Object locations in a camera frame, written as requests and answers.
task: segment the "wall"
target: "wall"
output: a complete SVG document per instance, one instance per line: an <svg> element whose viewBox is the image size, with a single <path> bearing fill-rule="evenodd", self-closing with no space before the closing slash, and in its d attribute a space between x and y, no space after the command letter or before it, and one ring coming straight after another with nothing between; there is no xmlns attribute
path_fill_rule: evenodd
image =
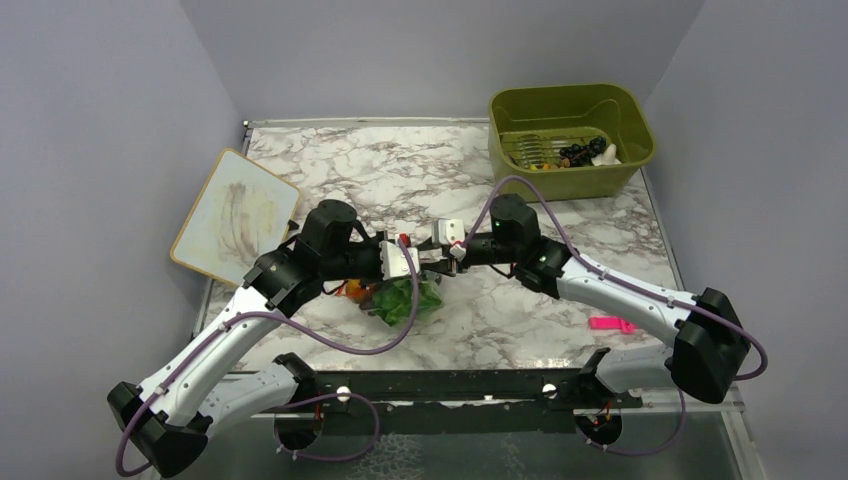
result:
<svg viewBox="0 0 848 480"><path fill-rule="evenodd" d="M168 249L240 117L176 0L4 2L0 45L0 465L111 478L106 394L188 341Z"/></svg>
<svg viewBox="0 0 848 480"><path fill-rule="evenodd" d="M772 479L846 465L845 18L844 2L708 0L646 108L686 286L729 292L771 353L742 388Z"/></svg>
<svg viewBox="0 0 848 480"><path fill-rule="evenodd" d="M244 118L487 116L504 88L653 90L703 0L182 0Z"/></svg>

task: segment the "cutting board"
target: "cutting board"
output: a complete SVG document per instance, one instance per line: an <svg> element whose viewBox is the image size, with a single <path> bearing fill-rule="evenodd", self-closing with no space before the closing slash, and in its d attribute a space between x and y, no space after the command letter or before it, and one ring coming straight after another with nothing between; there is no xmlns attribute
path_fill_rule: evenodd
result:
<svg viewBox="0 0 848 480"><path fill-rule="evenodd" d="M226 149L171 247L171 259L241 285L256 258L285 238L299 200L297 187Z"/></svg>

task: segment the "table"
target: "table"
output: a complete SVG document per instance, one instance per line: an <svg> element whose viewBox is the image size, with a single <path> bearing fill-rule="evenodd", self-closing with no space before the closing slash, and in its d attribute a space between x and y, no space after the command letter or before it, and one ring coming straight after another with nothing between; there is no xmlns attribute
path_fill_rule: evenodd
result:
<svg viewBox="0 0 848 480"><path fill-rule="evenodd" d="M461 218L470 226L480 213L494 184L487 139L488 125L471 122L254 128L247 156L301 189L296 221L324 198L344 200L371 232L407 232L417 243L429 236L436 218ZM648 282L676 287L641 175L614 198L552 207L582 252ZM556 238L550 219L534 208L543 235ZM221 312L233 287L213 282L210 292L203 325ZM601 312L533 293L486 268L446 279L441 292L444 307L382 355L351 356L282 327L254 346L236 370L261 370L287 352L316 370L569 367L582 365L599 347L657 342L641 330L590 331L589 316ZM342 297L321 296L294 318L361 348L383 345L399 331Z"/></svg>

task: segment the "plastic tub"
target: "plastic tub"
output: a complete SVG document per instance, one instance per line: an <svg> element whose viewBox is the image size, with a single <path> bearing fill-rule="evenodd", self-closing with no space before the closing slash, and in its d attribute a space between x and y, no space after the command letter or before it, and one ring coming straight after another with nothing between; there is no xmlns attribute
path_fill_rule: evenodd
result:
<svg viewBox="0 0 848 480"><path fill-rule="evenodd" d="M617 194L654 156L654 137L639 104L627 90L608 84L565 85L504 90L489 103L489 157L495 180L518 175L545 200L606 197ZM603 136L616 145L621 165L531 170L519 164L556 161L559 149ZM503 193L536 197L510 183Z"/></svg>

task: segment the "red object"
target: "red object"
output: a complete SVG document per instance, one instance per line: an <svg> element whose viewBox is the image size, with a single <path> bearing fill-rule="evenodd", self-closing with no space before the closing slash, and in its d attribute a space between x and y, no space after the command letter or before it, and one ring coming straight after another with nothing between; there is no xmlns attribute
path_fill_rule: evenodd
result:
<svg viewBox="0 0 848 480"><path fill-rule="evenodd" d="M625 322L619 317L589 317L589 328L592 330L621 330L621 333L628 335L636 331L636 325Z"/></svg>

